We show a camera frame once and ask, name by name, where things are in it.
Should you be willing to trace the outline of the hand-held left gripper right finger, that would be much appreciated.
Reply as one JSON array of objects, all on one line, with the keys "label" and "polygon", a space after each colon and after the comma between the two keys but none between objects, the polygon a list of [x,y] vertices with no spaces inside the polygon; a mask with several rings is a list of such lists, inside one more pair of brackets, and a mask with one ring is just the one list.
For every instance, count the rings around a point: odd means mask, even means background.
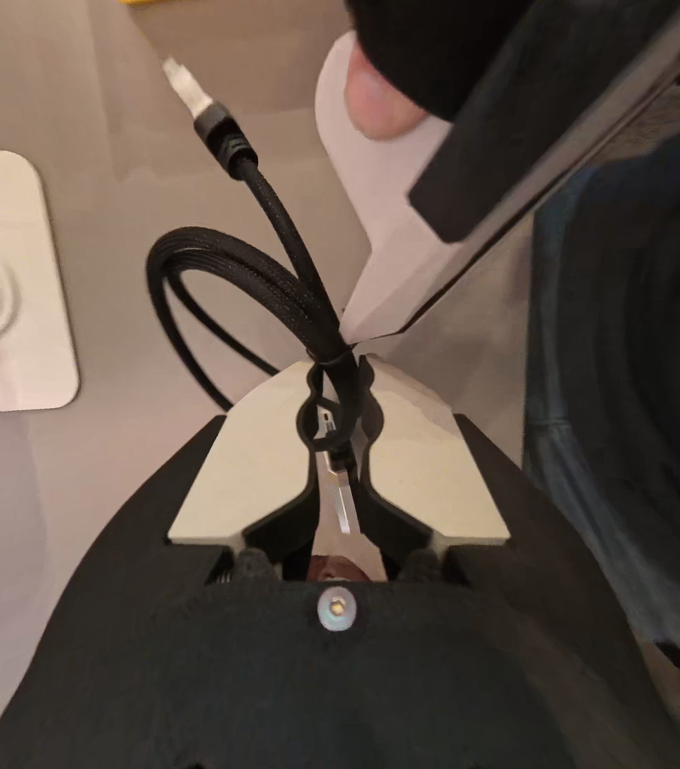
[{"label": "hand-held left gripper right finger", "polygon": [[359,365],[362,531],[383,552],[505,544],[508,526],[451,407],[376,355]]}]

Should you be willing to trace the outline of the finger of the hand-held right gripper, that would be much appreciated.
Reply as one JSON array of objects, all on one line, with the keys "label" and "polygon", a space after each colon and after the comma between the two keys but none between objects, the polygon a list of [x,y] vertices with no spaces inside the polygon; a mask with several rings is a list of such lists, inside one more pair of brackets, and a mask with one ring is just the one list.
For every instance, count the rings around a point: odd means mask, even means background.
[{"label": "finger of the hand-held right gripper", "polygon": [[371,254],[341,318],[346,342],[400,334],[412,324],[433,327],[463,300],[481,311],[525,291],[532,215],[522,219],[471,267],[473,243],[447,245],[405,204],[372,192],[349,194]]}]

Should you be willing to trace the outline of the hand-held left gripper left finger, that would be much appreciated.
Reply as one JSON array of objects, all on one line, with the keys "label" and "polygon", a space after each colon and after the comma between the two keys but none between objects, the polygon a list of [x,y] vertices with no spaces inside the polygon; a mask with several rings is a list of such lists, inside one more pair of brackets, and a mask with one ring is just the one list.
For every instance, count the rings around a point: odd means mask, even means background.
[{"label": "hand-held left gripper left finger", "polygon": [[297,424],[313,368],[292,364],[228,412],[169,529],[172,544],[297,552],[313,542],[316,464]]}]

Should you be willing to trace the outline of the person's right hand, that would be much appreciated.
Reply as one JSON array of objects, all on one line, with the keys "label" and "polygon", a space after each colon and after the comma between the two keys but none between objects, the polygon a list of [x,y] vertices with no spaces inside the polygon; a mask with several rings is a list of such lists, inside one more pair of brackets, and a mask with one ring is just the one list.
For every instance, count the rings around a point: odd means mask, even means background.
[{"label": "person's right hand", "polygon": [[356,42],[348,60],[345,108],[354,128],[372,141],[406,135],[429,116],[374,68]]}]

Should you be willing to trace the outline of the person's dark jacket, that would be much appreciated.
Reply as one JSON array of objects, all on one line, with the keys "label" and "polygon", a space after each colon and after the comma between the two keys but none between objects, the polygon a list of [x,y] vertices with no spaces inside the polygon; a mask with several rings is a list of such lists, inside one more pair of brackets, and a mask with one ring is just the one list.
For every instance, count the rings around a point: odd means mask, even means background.
[{"label": "person's dark jacket", "polygon": [[680,644],[680,132],[535,213],[525,470],[630,624]]}]

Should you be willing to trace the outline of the white metal stand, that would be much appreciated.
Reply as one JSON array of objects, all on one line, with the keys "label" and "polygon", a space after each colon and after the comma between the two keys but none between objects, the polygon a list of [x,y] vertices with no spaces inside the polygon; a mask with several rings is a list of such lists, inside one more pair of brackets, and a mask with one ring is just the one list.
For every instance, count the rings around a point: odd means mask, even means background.
[{"label": "white metal stand", "polygon": [[64,407],[80,382],[40,176],[0,151],[0,412]]}]

